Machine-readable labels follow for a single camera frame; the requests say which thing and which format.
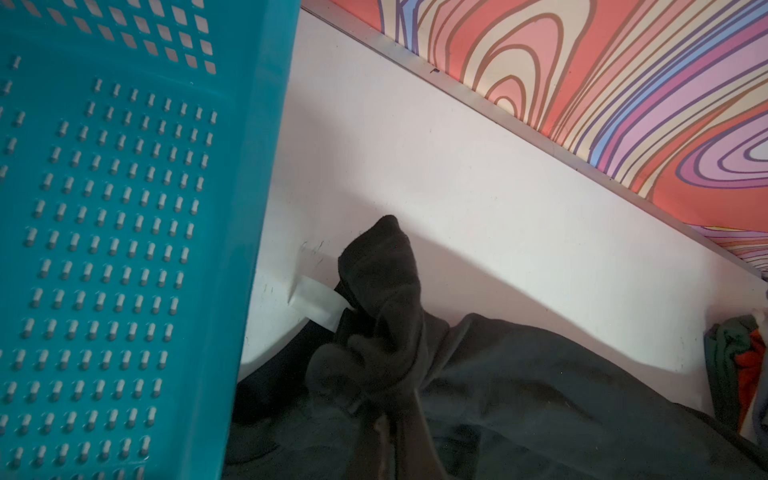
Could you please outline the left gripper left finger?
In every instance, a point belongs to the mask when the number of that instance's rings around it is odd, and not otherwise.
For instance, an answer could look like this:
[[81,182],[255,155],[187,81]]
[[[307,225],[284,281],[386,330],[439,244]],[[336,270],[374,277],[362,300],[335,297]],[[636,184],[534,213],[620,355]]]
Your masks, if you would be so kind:
[[391,478],[391,427],[385,413],[373,413],[361,424],[353,455],[353,478],[387,480]]

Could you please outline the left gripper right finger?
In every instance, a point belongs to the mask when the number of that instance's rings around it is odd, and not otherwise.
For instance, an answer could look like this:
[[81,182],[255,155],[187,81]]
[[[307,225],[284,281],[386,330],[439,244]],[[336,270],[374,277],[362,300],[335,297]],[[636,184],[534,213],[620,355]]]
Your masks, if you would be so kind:
[[395,415],[395,478],[447,478],[417,395],[411,395]]

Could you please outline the black t shirt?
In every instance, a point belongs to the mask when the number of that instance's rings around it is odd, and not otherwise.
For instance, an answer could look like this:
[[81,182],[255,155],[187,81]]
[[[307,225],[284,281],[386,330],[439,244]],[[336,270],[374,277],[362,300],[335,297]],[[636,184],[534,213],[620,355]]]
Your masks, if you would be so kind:
[[767,454],[556,333],[427,313],[408,236],[387,215],[338,260],[350,307],[306,325],[237,387],[223,477],[361,479],[363,438],[417,398],[451,479],[763,479]]

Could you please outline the teal plastic basket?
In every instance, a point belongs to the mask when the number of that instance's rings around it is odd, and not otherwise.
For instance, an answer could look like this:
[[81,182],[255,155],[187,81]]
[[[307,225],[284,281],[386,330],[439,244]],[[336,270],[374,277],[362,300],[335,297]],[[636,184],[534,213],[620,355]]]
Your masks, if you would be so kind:
[[1,475],[217,479],[300,5],[1,5]]

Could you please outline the red folded t shirt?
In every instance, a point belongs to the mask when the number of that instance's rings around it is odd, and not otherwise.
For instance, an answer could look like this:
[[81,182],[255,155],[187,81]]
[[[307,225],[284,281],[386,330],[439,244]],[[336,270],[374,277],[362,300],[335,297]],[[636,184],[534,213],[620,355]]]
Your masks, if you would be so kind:
[[739,405],[738,430],[745,424],[749,408],[755,399],[766,352],[765,343],[758,329],[749,334],[748,340],[747,350],[734,356]]

